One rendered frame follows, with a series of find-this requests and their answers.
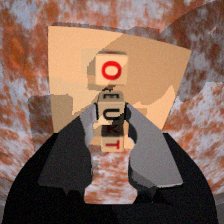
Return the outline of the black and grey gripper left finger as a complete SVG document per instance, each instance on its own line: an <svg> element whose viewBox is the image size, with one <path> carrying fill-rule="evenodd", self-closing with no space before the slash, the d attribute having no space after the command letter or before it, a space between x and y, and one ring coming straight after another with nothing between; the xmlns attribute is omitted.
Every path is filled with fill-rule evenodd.
<svg viewBox="0 0 224 224"><path fill-rule="evenodd" d="M78 190L84 199L85 188L93 180L88 146L94 138L93 125L97 120L95 102L58 133L53 133L34 153L10 188L1 224L18 224L39 207L67 202L70 190Z"/></svg>

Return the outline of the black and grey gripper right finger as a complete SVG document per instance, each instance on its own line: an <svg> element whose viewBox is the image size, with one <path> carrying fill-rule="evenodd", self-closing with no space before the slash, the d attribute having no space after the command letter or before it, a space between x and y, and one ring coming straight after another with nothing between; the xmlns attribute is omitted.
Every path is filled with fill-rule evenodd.
<svg viewBox="0 0 224 224"><path fill-rule="evenodd" d="M211 188L183 148L128 102L124 120L129 124L128 138L133 144L128 182L137 195L149 190L153 203L177 207L200 224L219 224Z"/></svg>

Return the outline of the tan flat mat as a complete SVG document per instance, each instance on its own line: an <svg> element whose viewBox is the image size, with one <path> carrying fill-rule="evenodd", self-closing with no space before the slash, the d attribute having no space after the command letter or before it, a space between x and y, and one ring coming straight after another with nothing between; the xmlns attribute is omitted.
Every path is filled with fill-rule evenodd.
<svg viewBox="0 0 224 224"><path fill-rule="evenodd" d="M97 85L96 55L128 55L125 86ZM54 133L93 103L100 92L123 92L128 102L161 130L192 50L144 37L76 27L48 26L48 67Z"/></svg>

